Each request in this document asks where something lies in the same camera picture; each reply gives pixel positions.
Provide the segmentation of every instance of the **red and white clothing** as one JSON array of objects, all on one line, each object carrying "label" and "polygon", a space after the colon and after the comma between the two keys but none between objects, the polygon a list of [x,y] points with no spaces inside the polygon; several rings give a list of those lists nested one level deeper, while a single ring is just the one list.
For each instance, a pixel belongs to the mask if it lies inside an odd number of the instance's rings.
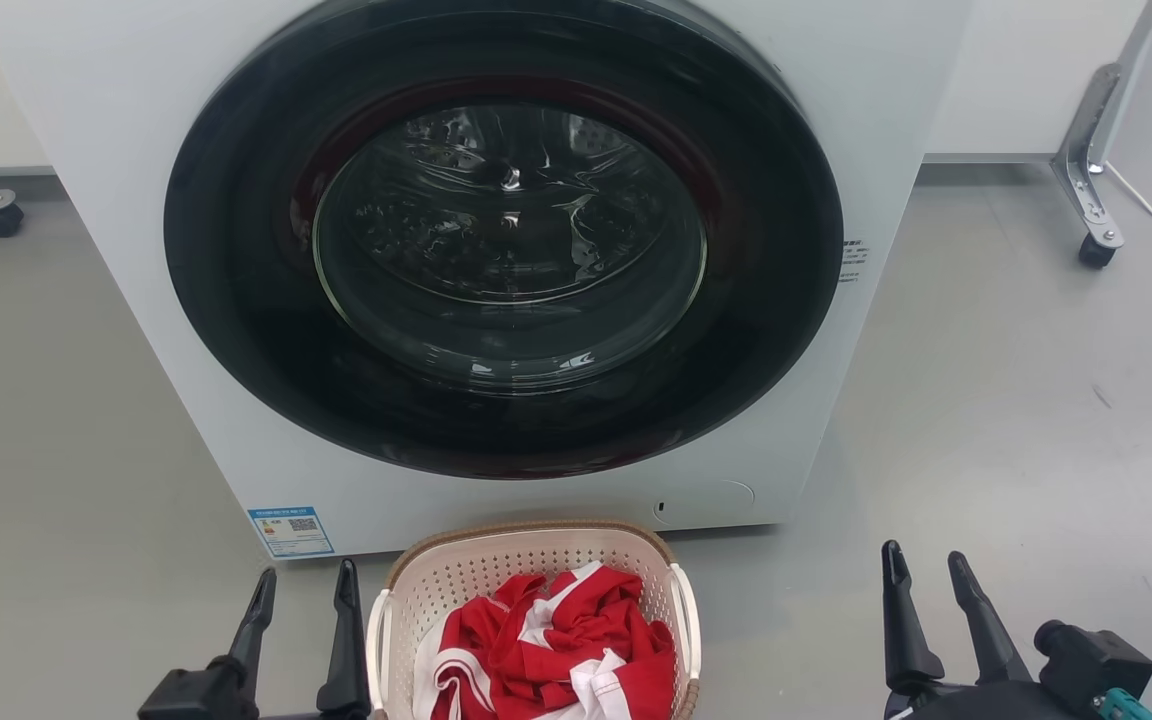
[{"label": "red and white clothing", "polygon": [[517,575],[430,629],[416,650],[417,720],[669,720],[668,626],[639,612],[643,579],[591,562]]}]

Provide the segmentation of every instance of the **black wheel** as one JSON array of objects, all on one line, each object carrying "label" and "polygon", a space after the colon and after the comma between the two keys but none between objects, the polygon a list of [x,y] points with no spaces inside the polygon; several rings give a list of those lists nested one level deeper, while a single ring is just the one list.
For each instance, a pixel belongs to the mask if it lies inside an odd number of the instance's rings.
[{"label": "black wheel", "polygon": [[20,220],[24,219],[24,211],[15,202],[6,209],[0,209],[0,237],[12,237],[20,229]]},{"label": "black wheel", "polygon": [[1100,270],[1114,259],[1114,247],[1104,247],[1096,242],[1092,233],[1087,233],[1087,236],[1083,238],[1083,247],[1078,249],[1078,262],[1087,265],[1089,268]]}]

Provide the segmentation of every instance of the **sticker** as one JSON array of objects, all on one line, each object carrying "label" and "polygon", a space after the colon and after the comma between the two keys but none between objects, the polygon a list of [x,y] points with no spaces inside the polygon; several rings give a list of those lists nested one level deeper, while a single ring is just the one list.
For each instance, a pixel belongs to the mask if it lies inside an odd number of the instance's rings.
[{"label": "sticker", "polygon": [[332,541],[312,507],[270,507],[248,510],[274,558],[332,555]]},{"label": "sticker", "polygon": [[869,247],[858,240],[842,243],[842,275],[839,283],[851,283],[861,279],[861,265],[869,259]]}]

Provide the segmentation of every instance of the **plastic laundry basket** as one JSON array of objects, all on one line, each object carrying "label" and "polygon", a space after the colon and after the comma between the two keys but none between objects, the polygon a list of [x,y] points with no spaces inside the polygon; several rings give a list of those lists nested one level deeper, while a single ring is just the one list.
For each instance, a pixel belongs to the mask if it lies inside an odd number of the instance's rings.
[{"label": "plastic laundry basket", "polygon": [[675,639],[673,719],[690,719],[700,691],[700,623],[687,574],[655,533],[627,523],[568,520],[445,533],[399,558],[367,620],[367,682],[378,720],[412,720],[416,647],[442,615],[492,594],[513,575],[553,579],[599,560],[643,578],[641,609]]}]

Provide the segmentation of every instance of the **white washing machine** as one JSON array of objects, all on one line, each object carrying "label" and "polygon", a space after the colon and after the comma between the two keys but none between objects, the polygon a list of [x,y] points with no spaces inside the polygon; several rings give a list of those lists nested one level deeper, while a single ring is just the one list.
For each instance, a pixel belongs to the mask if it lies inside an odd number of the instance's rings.
[{"label": "white washing machine", "polygon": [[969,13],[0,0],[0,61],[252,528],[308,558],[787,520]]}]

